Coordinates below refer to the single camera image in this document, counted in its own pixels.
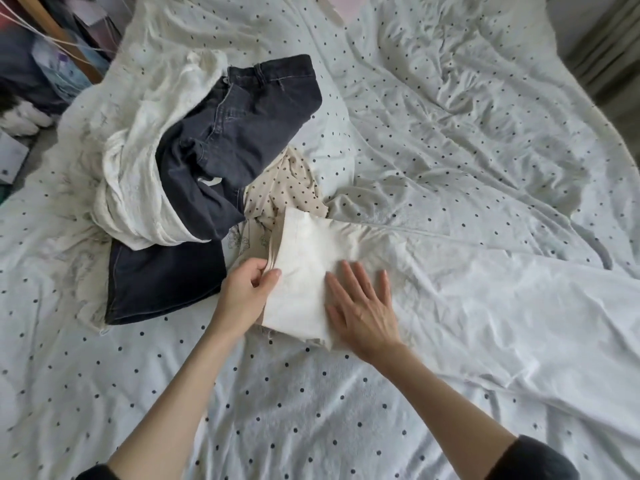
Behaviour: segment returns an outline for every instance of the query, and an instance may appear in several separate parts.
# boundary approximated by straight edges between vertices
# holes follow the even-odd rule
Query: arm
[[[256,321],[280,272],[249,259],[225,280],[208,329],[156,403],[107,462],[120,480],[179,480],[227,355]]]
[[[461,480],[577,477],[571,463],[546,445],[532,440],[523,449],[521,440],[438,379],[402,344],[386,272],[380,273],[376,292],[360,263],[352,268],[343,261],[341,267],[345,287],[333,274],[326,277],[335,299],[326,307],[333,326],[358,357],[407,398]],[[552,468],[549,458],[555,462]]]

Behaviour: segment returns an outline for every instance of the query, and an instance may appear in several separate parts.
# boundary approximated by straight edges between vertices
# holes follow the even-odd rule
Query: wooden post
[[[63,40],[65,42],[75,44],[76,41],[69,37],[68,33],[56,23],[56,21],[51,17],[49,12],[42,6],[40,1],[38,0],[18,0],[20,5],[27,11],[29,15],[33,17],[33,19],[42,27],[42,29],[47,33],[48,36]],[[78,68],[84,72],[84,75],[87,76],[87,79],[91,81],[92,84],[98,84],[102,81],[102,76],[100,72],[96,70],[95,67],[91,65],[86,60],[86,57],[77,48],[75,45],[68,45],[65,43],[55,43],[60,49],[64,50],[74,59],[74,63],[78,66]]]

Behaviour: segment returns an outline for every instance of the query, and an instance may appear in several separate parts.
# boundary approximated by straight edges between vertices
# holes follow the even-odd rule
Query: polka dot bedsheet
[[[120,104],[176,46],[224,50],[236,66],[311,55],[324,102],[292,144],[334,219],[639,276],[638,171],[556,56],[545,0],[371,0],[347,27],[323,0],[138,0],[105,81],[76,99],[42,167],[0,207],[3,478],[71,479],[106,461],[209,322],[215,297],[95,327],[109,240],[86,215],[90,175],[126,120]],[[230,262],[242,245],[233,230]],[[638,438],[448,380],[583,478],[640,475]],[[354,355],[252,330],[220,373],[186,478],[455,474],[404,398]]]

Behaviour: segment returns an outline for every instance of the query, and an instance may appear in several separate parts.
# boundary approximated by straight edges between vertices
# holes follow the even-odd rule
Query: black denim pants
[[[320,108],[308,55],[251,68],[229,67],[207,97],[169,128],[156,162],[182,223],[206,243],[132,251],[113,240],[106,322],[164,315],[220,291],[227,271],[221,240],[244,220],[244,188]]]

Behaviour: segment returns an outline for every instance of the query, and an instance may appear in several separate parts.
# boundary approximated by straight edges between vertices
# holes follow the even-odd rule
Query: curtain
[[[640,0],[617,0],[565,63],[640,162]]]

